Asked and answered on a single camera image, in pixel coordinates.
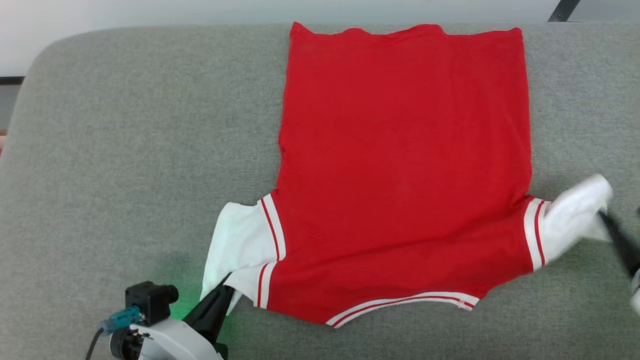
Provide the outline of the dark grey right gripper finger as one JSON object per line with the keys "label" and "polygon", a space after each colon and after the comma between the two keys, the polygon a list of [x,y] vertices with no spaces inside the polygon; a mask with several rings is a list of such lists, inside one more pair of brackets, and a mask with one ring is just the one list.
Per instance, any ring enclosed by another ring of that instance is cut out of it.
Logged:
{"label": "dark grey right gripper finger", "polygon": [[623,230],[615,217],[598,211],[599,218],[614,245],[615,251],[629,278],[633,278],[640,269],[640,248],[636,240]]}

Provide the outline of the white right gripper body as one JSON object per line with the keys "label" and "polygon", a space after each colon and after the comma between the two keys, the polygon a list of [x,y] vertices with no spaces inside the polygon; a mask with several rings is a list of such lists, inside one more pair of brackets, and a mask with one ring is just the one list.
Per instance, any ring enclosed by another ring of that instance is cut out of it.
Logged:
{"label": "white right gripper body", "polygon": [[630,305],[634,312],[640,316],[640,269],[632,269],[630,271],[630,286]]}

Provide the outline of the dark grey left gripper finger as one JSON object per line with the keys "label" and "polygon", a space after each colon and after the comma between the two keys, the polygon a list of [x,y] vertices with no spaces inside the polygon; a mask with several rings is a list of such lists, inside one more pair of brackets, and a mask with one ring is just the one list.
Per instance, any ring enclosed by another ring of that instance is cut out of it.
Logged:
{"label": "dark grey left gripper finger", "polygon": [[234,289],[226,285],[230,275],[224,276],[182,321],[191,327],[221,327],[233,300]]}
{"label": "dark grey left gripper finger", "polygon": [[233,294],[233,288],[228,285],[218,285],[194,308],[193,329],[213,346],[218,343],[218,336],[226,319]]}

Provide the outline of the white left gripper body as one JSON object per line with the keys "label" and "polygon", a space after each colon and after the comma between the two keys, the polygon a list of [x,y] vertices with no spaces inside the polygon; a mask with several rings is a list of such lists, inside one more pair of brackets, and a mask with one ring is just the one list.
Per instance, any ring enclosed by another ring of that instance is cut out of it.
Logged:
{"label": "white left gripper body", "polygon": [[229,349],[212,345],[193,326],[178,319],[165,319],[153,326],[131,325],[142,337],[139,360],[227,360]]}

